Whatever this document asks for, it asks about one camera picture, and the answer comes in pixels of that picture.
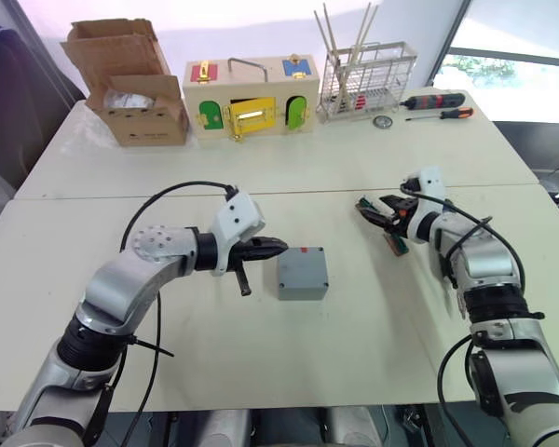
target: wooden lock box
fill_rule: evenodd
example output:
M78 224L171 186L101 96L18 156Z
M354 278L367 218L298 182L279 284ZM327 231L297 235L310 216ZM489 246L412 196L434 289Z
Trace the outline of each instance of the wooden lock box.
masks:
M230 58L186 65L184 100L198 138L311 131L319 93L312 56Z

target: screwdriver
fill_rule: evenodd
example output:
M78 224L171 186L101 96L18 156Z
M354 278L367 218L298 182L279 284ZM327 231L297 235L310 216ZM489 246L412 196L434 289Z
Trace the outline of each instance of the screwdriver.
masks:
M462 93L447 93L445 95L421 95L411 96L400 105L405 105L408 110L422 109L446 109L459 107L464 103L466 97Z
M413 119L426 119L426 118L462 119L462 118L470 118L472 115L474 115L474 109L472 109L471 107L458 107L457 109L454 110L441 112L440 115L417 116L415 118L406 118L406 121L412 121Z

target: green door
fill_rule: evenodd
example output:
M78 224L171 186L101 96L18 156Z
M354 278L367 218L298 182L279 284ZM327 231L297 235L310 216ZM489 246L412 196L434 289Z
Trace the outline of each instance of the green door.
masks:
M220 106L217 105L217 102L202 102L198 105L198 113L200 115L200 122L206 130L224 128L222 111L220 110Z
M292 96L286 104L286 124L289 130L300 128L305 124L307 113L307 99L303 96Z

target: metal washer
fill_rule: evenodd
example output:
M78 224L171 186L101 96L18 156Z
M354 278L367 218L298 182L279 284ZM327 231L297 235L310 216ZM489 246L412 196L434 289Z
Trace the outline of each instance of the metal washer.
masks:
M373 118L373 126L378 129L389 129L393 124L393 120L385 115L377 115Z

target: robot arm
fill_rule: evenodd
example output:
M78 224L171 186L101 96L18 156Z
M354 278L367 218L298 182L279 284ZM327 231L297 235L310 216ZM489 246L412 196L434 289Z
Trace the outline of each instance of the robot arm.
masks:
M158 291L195 270L214 276L236 272L242 295L251 293L242 263L276 256L288 247L256 237L265 226L246 193L237 193L215 216L210 233L150 226L101 267L89 282L63 337L48 353L17 413L6 446L91 445L102 432L113 389L107 385L124 348L133 343Z
M477 224L447 207L437 168L421 170L401 189L411 197L381 197L387 213L364 201L357 208L388 233L431 246L431 270L451 280L462 317L470 318L479 348L470 356L470 378L481 408L502 419L518 446L559 445L559 368L540 328L544 316L528 310L512 253L488 221Z

